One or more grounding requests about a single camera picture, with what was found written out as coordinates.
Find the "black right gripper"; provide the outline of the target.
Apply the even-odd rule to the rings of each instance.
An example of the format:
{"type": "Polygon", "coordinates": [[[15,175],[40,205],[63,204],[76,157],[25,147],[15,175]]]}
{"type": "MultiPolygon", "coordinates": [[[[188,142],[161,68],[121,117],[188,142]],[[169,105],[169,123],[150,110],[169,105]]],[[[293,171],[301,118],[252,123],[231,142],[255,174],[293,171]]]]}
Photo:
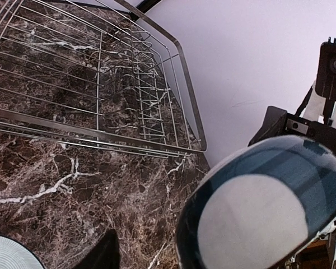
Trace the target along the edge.
{"type": "Polygon", "coordinates": [[[264,139],[283,135],[307,137],[324,145],[336,156],[335,128],[298,117],[275,106],[267,107],[262,126],[248,145],[251,146],[264,139]]]}

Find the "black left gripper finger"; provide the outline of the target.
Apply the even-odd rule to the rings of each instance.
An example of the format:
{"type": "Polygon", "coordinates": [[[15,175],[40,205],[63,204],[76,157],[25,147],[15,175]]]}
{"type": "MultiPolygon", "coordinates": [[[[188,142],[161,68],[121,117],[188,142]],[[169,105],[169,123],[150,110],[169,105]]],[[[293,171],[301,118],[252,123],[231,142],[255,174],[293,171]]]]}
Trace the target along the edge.
{"type": "Polygon", "coordinates": [[[119,269],[120,252],[116,230],[110,229],[80,262],[84,269],[119,269]]]}

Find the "white blue bowl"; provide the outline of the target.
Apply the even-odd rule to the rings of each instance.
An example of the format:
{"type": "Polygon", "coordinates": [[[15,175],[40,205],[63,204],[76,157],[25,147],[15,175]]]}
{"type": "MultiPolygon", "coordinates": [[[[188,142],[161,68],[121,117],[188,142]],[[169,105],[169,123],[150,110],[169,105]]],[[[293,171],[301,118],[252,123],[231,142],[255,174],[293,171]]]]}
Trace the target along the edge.
{"type": "Polygon", "coordinates": [[[181,268],[276,268],[336,219],[336,156],[300,136],[269,138],[213,167],[176,227],[181,268]]]}

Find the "pale green ribbed bowl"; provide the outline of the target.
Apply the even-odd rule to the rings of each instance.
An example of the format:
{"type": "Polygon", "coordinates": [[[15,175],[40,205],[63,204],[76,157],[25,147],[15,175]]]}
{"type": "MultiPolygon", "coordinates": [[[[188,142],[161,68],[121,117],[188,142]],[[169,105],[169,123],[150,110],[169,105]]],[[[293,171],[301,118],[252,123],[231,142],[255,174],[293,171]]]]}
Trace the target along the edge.
{"type": "Polygon", "coordinates": [[[24,245],[0,235],[0,268],[44,269],[44,266],[24,245]]]}

